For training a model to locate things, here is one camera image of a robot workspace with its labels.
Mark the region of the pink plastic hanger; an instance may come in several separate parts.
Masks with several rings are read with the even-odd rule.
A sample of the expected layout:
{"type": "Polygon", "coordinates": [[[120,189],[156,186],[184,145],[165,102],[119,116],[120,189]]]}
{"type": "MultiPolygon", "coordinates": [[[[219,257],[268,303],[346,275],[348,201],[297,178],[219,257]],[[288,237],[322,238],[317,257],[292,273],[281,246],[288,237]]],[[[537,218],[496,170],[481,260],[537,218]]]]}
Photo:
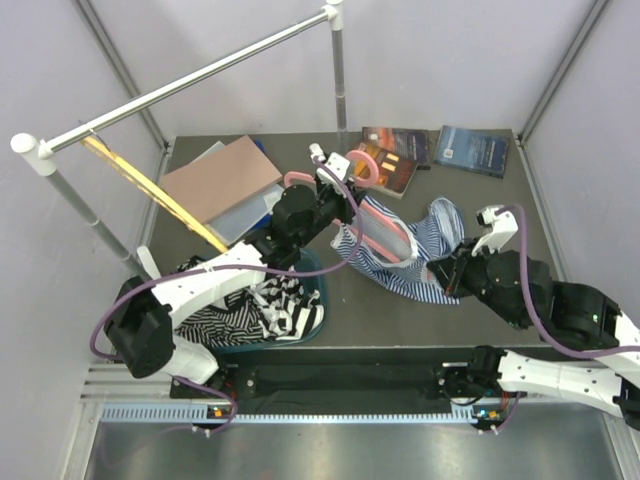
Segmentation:
{"type": "MultiPolygon", "coordinates": [[[[339,155],[345,157],[350,162],[352,171],[349,181],[353,181],[356,187],[366,188],[366,183],[358,179],[354,173],[355,163],[353,159],[356,152],[352,150],[344,155],[339,155]]],[[[376,177],[377,165],[368,154],[362,153],[362,156],[364,156],[365,160],[371,162],[369,167],[376,177]]],[[[364,245],[372,249],[385,261],[391,263],[400,263],[414,257],[414,251],[417,247],[411,240],[409,230],[402,221],[393,219],[390,213],[384,213],[381,207],[376,207],[373,204],[373,199],[368,195],[365,195],[359,207],[360,220],[354,219],[353,222],[350,225],[346,225],[346,227],[354,235],[362,233],[362,242],[364,245]]]]}

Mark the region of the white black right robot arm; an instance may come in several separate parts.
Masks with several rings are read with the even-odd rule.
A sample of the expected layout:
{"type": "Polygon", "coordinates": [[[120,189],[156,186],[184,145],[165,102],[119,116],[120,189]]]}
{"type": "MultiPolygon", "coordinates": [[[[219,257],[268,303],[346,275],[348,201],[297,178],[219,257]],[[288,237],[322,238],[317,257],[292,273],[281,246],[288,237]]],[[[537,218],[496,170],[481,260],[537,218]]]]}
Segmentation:
{"type": "Polygon", "coordinates": [[[639,427],[639,331],[619,305],[595,287],[557,281],[549,266],[525,250],[473,254],[466,241],[447,257],[428,262],[444,293],[475,297],[515,329],[539,338],[575,360],[599,367],[566,366],[515,351],[477,346],[466,367],[476,394],[495,390],[564,398],[639,427]]]}

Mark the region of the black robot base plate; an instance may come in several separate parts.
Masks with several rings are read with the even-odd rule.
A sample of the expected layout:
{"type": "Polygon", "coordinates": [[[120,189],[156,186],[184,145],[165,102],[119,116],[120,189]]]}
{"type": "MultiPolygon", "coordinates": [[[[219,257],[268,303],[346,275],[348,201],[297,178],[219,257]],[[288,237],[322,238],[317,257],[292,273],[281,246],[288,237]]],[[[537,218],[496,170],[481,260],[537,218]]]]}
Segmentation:
{"type": "Polygon", "coordinates": [[[495,394],[466,372],[470,347],[283,347],[222,354],[209,381],[238,400],[284,392],[416,393],[426,399],[495,394]]]}

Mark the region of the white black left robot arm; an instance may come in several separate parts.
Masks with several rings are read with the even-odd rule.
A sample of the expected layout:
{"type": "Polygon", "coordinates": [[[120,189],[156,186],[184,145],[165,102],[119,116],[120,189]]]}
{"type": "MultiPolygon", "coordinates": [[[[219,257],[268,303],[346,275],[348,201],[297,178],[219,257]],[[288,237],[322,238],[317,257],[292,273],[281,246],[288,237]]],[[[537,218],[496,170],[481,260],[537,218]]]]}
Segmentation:
{"type": "Polygon", "coordinates": [[[163,373],[188,380],[205,396],[220,394],[227,374],[212,349],[177,331],[200,310],[269,276],[306,277],[294,268],[302,248],[332,222],[348,225],[359,217],[366,195],[361,182],[333,173],[317,173],[314,182],[286,188],[271,220],[227,252],[165,277],[125,282],[99,323],[116,351],[112,360],[135,379],[163,373]]]}

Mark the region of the blue white striped tank top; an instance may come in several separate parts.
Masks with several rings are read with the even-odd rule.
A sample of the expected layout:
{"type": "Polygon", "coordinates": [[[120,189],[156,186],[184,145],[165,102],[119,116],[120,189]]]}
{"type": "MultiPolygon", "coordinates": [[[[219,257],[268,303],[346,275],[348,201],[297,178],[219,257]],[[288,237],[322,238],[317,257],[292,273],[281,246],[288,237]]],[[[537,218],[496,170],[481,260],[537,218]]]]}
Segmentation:
{"type": "Polygon", "coordinates": [[[439,197],[429,205],[426,217],[407,224],[379,201],[373,199],[373,204],[381,207],[384,213],[390,213],[393,219],[402,221],[408,228],[410,238],[417,247],[414,257],[400,263],[385,261],[363,242],[357,244],[357,235],[346,226],[339,228],[331,247],[341,257],[347,258],[355,270],[392,293],[424,303],[458,305],[457,299],[444,294],[427,269],[428,261],[449,255],[464,240],[464,223],[457,206],[439,197]]]}

